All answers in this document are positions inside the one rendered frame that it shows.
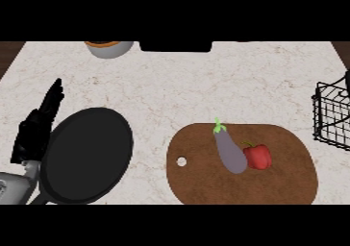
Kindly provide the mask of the black appliance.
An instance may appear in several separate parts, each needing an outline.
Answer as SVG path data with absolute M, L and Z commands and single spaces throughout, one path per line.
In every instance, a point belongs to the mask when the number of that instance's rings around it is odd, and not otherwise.
M 210 41 L 141 41 L 144 52 L 194 52 L 207 53 L 212 49 Z

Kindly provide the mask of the red bell pepper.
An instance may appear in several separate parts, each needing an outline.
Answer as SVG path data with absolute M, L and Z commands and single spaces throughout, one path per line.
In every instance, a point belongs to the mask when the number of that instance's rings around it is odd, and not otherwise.
M 247 147 L 243 149 L 243 154 L 246 156 L 247 165 L 250 168 L 258 170 L 265 170 L 271 166 L 271 154 L 267 146 L 264 144 L 252 144 L 243 141 Z

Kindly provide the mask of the black round frying pan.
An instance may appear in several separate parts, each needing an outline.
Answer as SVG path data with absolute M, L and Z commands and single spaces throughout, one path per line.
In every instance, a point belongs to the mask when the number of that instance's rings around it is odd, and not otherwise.
M 95 202 L 123 177 L 132 145 L 129 124 L 114 110 L 89 108 L 71 114 L 52 130 L 31 205 Z

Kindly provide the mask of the brown wooden cutting board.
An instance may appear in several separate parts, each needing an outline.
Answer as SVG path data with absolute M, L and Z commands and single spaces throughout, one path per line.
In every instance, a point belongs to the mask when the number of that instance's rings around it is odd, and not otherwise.
M 262 144 L 271 167 L 227 171 L 218 155 L 212 123 L 194 123 L 172 137 L 166 177 L 185 204 L 310 204 L 317 195 L 317 172 L 308 150 L 284 128 L 268 124 L 228 124 L 239 147 Z

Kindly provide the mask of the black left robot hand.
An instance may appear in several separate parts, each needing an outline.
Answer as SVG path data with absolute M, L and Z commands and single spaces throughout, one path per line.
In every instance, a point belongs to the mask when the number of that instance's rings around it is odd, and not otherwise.
M 52 132 L 52 122 L 64 98 L 61 79 L 56 79 L 48 90 L 42 105 L 18 124 L 18 135 L 14 144 L 11 163 L 43 158 Z

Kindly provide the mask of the purple eggplant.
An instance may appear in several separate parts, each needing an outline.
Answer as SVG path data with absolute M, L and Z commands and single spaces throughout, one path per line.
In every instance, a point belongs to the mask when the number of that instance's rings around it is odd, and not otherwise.
M 246 170 L 247 160 L 243 151 L 230 137 L 227 126 L 221 123 L 219 118 L 215 118 L 213 137 L 224 167 L 231 174 L 240 174 Z

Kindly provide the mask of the grey bowl with orange rim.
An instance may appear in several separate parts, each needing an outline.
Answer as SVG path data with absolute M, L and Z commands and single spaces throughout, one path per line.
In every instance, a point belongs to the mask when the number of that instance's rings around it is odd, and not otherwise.
M 114 59 L 130 49 L 132 41 L 86 41 L 88 50 L 99 59 Z

